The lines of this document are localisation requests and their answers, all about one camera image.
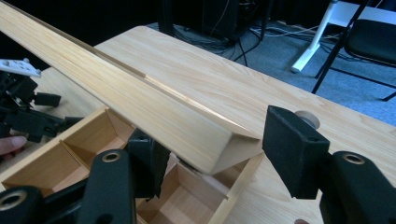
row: black cable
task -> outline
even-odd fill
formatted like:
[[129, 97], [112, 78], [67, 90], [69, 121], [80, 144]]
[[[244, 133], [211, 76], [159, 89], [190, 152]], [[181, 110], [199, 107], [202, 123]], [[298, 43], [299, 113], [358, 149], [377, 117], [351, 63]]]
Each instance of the black cable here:
[[207, 38], [207, 36], [201, 36], [202, 40], [200, 40], [198, 38], [192, 38], [187, 35], [184, 35], [178, 29], [175, 29], [175, 37], [196, 47], [210, 51], [215, 51], [214, 53], [216, 54], [223, 54], [227, 49], [233, 46], [233, 42], [231, 42], [227, 38], [204, 40], [204, 38]]
[[[326, 46], [324, 44], [321, 44], [320, 47], [323, 49], [324, 52], [326, 52], [328, 54], [332, 51], [331, 47]], [[349, 56], [347, 56], [347, 55], [345, 55], [345, 54], [343, 54], [341, 52], [339, 52], [337, 54], [337, 58], [342, 59], [342, 60], [347, 61], [347, 62], [351, 62], [351, 63], [354, 63], [354, 62], [358, 62], [358, 63], [372, 63], [372, 62], [369, 62], [369, 61], [366, 61], [366, 60], [363, 60], [363, 59], [359, 59], [359, 58], [355, 58], [355, 57], [349, 57]]]
[[230, 57], [228, 57], [228, 60], [231, 60], [231, 58], [233, 57], [233, 55], [235, 54], [236, 51], [236, 47], [233, 46], [233, 53], [230, 55]]
[[244, 51], [244, 48], [242, 48], [241, 38], [238, 38], [238, 45], [239, 45], [239, 48], [241, 48], [242, 55], [244, 55], [245, 66], [248, 67], [247, 55], [246, 55], [246, 53], [245, 53], [245, 51]]
[[253, 49], [255, 49], [255, 48], [257, 48], [259, 45], [260, 45], [260, 43], [261, 43], [261, 41], [260, 41], [260, 37], [257, 35], [257, 34], [255, 34], [254, 32], [252, 32], [252, 31], [250, 31], [251, 33], [253, 33], [256, 37], [257, 37], [257, 43], [253, 46], [253, 47], [251, 47], [250, 49], [248, 49], [245, 53], [242, 53], [241, 55], [239, 55], [238, 57], [236, 57], [233, 61], [234, 62], [236, 62], [238, 59], [240, 59], [242, 56], [244, 56], [244, 55], [246, 55], [247, 53], [249, 53], [249, 52], [251, 52]]

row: clamp jaw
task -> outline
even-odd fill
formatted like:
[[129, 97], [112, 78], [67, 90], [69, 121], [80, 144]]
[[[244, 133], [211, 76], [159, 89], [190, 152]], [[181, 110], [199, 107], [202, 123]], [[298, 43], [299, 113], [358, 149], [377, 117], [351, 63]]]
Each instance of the clamp jaw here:
[[316, 199], [320, 189], [326, 224], [396, 223], [396, 189], [375, 164], [353, 152], [331, 155], [329, 146], [294, 113], [268, 107], [262, 148], [291, 197]]

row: gray carpet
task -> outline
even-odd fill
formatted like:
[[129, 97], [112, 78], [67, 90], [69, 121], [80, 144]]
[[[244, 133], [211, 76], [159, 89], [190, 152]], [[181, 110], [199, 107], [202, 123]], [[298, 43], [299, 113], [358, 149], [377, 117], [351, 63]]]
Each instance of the gray carpet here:
[[[295, 27], [289, 27], [275, 21], [271, 21], [267, 27], [282, 28], [291, 32], [300, 31]], [[199, 36], [192, 31], [186, 32], [186, 29], [178, 26], [176, 26], [176, 28], [184, 35], [190, 36], [193, 39], [201, 38], [205, 40], [214, 40], [207, 36]], [[274, 33], [271, 32], [271, 29], [267, 30], [265, 33], [267, 35], [274, 35]], [[246, 32], [241, 37], [241, 44], [244, 51], [254, 46], [257, 41], [257, 37], [251, 32]], [[332, 44], [323, 45], [332, 48]], [[293, 74], [290, 71], [291, 66], [308, 46], [309, 42], [289, 37], [287, 35], [277, 37], [266, 36], [257, 48], [246, 54], [247, 65], [248, 67], [268, 76], [277, 78], [306, 91], [312, 91], [317, 81], [314, 79], [314, 76], [326, 60], [328, 50], [325, 48], [319, 48], [301, 73]], [[238, 44], [224, 50], [204, 49], [208, 49], [231, 60], [241, 54], [241, 49]], [[243, 57], [236, 62], [245, 64]], [[393, 85], [396, 84], [396, 69], [394, 68], [367, 62], [350, 62], [342, 58], [336, 59], [333, 66], [350, 72], [355, 72], [362, 76], [374, 77]], [[396, 126], [396, 97], [388, 102], [382, 102], [379, 100], [395, 91], [396, 90], [392, 88], [374, 84], [359, 78], [350, 77], [331, 70], [320, 86], [317, 95], [336, 102], [337, 104], [359, 111], [372, 118], [379, 119]]]

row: wire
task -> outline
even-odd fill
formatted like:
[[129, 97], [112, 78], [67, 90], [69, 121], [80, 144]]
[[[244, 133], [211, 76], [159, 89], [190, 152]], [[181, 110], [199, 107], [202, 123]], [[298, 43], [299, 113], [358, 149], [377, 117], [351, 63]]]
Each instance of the wire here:
[[242, 55], [244, 55], [245, 66], [248, 67], [247, 55], [246, 55], [246, 53], [245, 53], [245, 51], [244, 51], [244, 48], [242, 48], [241, 38], [238, 39], [238, 44], [239, 44], [239, 48], [241, 48]]
[[236, 52], [236, 47], [233, 46], [233, 53], [230, 55], [230, 57], [228, 57], [228, 60], [231, 60], [231, 58], [235, 55]]
[[212, 31], [210, 32], [210, 35], [209, 35], [209, 36], [212, 36], [212, 35], [213, 35], [213, 32], [215, 32], [216, 27], [218, 27], [219, 23], [221, 22], [222, 18], [223, 18], [224, 15], [225, 15], [225, 11], [227, 10], [227, 7], [228, 7], [228, 4], [229, 4], [229, 3], [230, 3], [230, 0], [227, 0], [227, 4], [225, 5], [224, 10], [223, 10], [223, 12], [222, 12], [222, 14], [221, 14], [221, 16], [220, 16], [218, 22], [216, 22], [215, 26], [213, 27]]
[[379, 3], [375, 7], [379, 7], [384, 0], [379, 1]]
[[256, 37], [257, 37], [257, 42], [256, 42], [256, 44], [253, 46], [253, 47], [251, 47], [250, 49], [248, 49], [246, 52], [243, 52], [242, 54], [240, 54], [238, 57], [236, 57], [233, 61], [234, 62], [236, 62], [238, 59], [240, 59], [242, 56], [244, 56], [244, 55], [246, 55], [247, 53], [249, 53], [249, 52], [251, 52], [252, 50], [254, 50], [255, 48], [257, 48], [259, 45], [260, 45], [260, 43], [261, 43], [261, 41], [260, 41], [260, 37], [257, 35], [257, 34], [255, 34], [254, 32], [251, 32], [251, 33], [253, 33]]
[[194, 45], [201, 49], [212, 51], [213, 53], [220, 55], [223, 54], [226, 50], [228, 50], [232, 46], [234, 46], [234, 43], [227, 38], [222, 38], [222, 39], [217, 39], [213, 37], [208, 38], [207, 35], [195, 33], [191, 29], [185, 27], [176, 27], [175, 37], [191, 45]]
[[[329, 46], [326, 46], [324, 44], [321, 44], [320, 47], [326, 53], [330, 53], [332, 51], [332, 48], [330, 48]], [[369, 61], [366, 61], [366, 60], [363, 60], [363, 59], [347, 56], [347, 55], [343, 54], [342, 52], [339, 52], [337, 54], [337, 58], [342, 59], [342, 60], [347, 61], [347, 62], [351, 62], [351, 63], [354, 63], [354, 62], [358, 62], [358, 63], [372, 63], [372, 62], [369, 62]]]
[[[283, 30], [283, 29], [280, 29], [280, 28], [277, 28], [277, 27], [268, 27], [266, 30], [279, 30], [279, 31], [285, 33], [283, 35], [296, 35], [296, 34], [301, 34], [301, 33], [304, 33], [304, 32], [311, 31], [311, 30], [316, 29], [316, 28], [318, 28], [318, 26], [314, 26], [314, 27], [311, 27], [311, 28], [308, 28], [308, 29], [304, 29], [302, 31], [296, 31], [296, 32], [290, 32], [290, 31]], [[266, 36], [276, 37], [276, 36], [283, 36], [283, 35], [266, 35]]]

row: screw hole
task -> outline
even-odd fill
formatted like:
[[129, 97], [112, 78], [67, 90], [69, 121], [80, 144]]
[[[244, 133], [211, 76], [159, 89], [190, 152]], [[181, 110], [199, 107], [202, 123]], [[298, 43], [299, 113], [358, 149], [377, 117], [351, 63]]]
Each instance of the screw hole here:
[[362, 159], [360, 156], [353, 155], [353, 154], [345, 154], [343, 156], [344, 160], [349, 161], [350, 163], [362, 165], [365, 163], [364, 159]]
[[0, 211], [6, 211], [22, 203], [27, 197], [23, 190], [17, 190], [0, 199]]
[[120, 154], [117, 152], [109, 152], [105, 156], [103, 156], [102, 161], [104, 162], [113, 162], [120, 158]]

